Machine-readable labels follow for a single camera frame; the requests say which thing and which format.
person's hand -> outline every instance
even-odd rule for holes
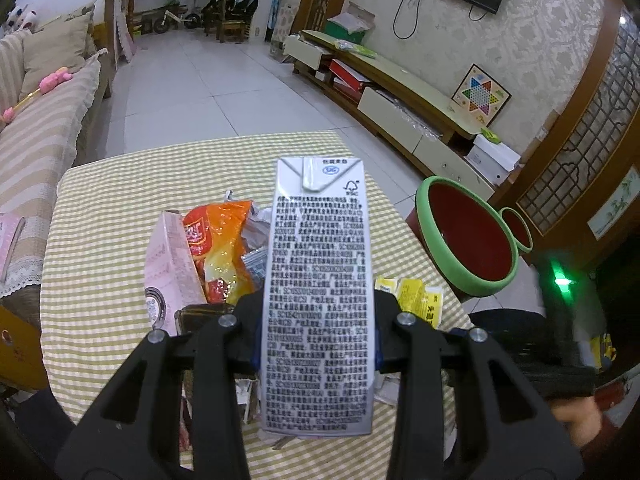
[[[549,407],[557,420],[568,423],[569,437],[577,447],[586,446],[602,429],[602,413],[594,397],[552,400]]]

red box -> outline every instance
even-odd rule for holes
[[[354,90],[337,76],[334,78],[334,88],[341,94],[348,97],[351,101],[354,101],[356,104],[358,104],[360,102],[360,99],[362,99],[362,92]]]
[[[365,86],[373,84],[371,79],[363,76],[360,72],[338,59],[332,59],[329,70],[347,83],[354,91],[361,92],[361,97]]]

green light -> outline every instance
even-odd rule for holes
[[[554,272],[554,277],[555,277],[554,281],[558,286],[558,288],[560,289],[560,294],[562,294],[562,298],[566,303],[570,304],[573,301],[573,298],[571,295],[571,288],[569,288],[569,285],[571,285],[571,280],[564,275],[564,270],[562,270],[560,263],[551,261],[551,269]]]

checkered tablecloth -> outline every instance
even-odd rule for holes
[[[280,156],[350,156],[330,132],[206,140],[131,153],[72,168],[58,189],[42,276],[42,352],[51,390],[77,422],[149,330],[143,293],[146,244],[164,209],[183,214],[236,198],[271,204]],[[441,328],[470,328],[468,316],[429,257],[367,175],[375,276],[408,277],[446,291]],[[453,395],[445,387],[447,429]],[[377,404],[374,431],[359,438],[296,440],[272,450],[244,426],[254,479],[384,478],[396,410]],[[190,465],[183,456],[183,465]]]

striped sofa cover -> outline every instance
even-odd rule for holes
[[[0,40],[0,110],[18,101],[24,63],[22,42],[28,30]],[[74,78],[37,97],[14,121],[0,120],[0,212],[13,212],[26,223],[7,277],[0,283],[0,303],[21,319],[40,327],[40,280],[56,186],[84,150],[88,110],[104,94],[98,56],[87,59]]]

